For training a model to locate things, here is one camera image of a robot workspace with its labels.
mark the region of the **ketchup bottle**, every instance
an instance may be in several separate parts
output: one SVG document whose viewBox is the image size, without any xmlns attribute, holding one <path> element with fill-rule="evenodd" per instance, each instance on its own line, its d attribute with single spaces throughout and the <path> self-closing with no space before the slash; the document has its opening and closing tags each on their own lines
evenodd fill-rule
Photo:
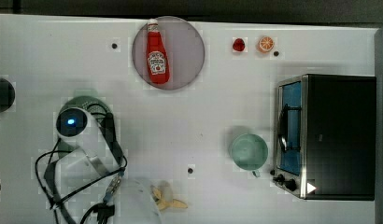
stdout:
<svg viewBox="0 0 383 224">
<path fill-rule="evenodd" d="M 151 82 L 164 84 L 169 79 L 169 65 L 160 35 L 159 25 L 154 19 L 148 21 L 148 45 L 146 59 Z"/>
</svg>

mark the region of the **white tabletop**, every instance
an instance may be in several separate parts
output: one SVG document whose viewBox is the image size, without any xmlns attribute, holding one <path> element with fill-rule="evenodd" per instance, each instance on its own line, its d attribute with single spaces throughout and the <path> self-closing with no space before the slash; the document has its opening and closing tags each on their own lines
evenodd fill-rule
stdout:
<svg viewBox="0 0 383 224">
<path fill-rule="evenodd" d="M 161 91 L 131 59 L 145 22 L 0 15 L 0 76 L 16 88 L 16 104 L 0 115 L 0 224 L 53 222 L 34 162 L 54 145 L 61 106 L 91 90 L 117 119 L 128 177 L 166 180 L 189 205 L 163 211 L 164 223 L 374 223 L 374 202 L 298 200 L 268 172 L 275 85 L 306 73 L 373 76 L 376 29 L 193 22 L 206 45 L 203 70 L 190 86 Z M 255 50 L 262 35 L 276 41 L 277 58 Z M 248 38 L 248 52 L 232 53 L 234 37 Z M 243 128 L 269 147 L 258 179 L 227 153 Z"/>
</svg>

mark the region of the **orange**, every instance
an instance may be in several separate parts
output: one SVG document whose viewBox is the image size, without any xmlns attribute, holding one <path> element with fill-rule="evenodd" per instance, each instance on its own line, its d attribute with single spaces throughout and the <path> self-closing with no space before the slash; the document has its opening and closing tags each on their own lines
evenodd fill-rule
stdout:
<svg viewBox="0 0 383 224">
<path fill-rule="evenodd" d="M 261 53 L 267 53 L 274 47 L 274 40 L 270 36 L 262 37 L 258 44 L 256 45 L 256 49 Z"/>
</svg>

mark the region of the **mug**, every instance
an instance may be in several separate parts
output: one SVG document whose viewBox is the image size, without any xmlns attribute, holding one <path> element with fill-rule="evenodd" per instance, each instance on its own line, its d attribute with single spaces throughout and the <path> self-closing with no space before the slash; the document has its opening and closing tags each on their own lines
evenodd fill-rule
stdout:
<svg viewBox="0 0 383 224">
<path fill-rule="evenodd" d="M 232 143 L 231 156 L 235 164 L 247 171 L 252 171 L 256 177 L 260 176 L 261 168 L 267 160 L 268 148 L 264 140 L 251 133 L 238 136 Z"/>
</svg>

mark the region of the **toaster oven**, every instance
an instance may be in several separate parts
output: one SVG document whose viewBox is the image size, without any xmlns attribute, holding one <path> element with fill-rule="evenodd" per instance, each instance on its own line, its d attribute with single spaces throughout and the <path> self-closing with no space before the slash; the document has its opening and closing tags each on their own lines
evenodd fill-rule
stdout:
<svg viewBox="0 0 383 224">
<path fill-rule="evenodd" d="M 278 187 L 307 200 L 375 198 L 375 77 L 285 80 L 276 107 Z"/>
</svg>

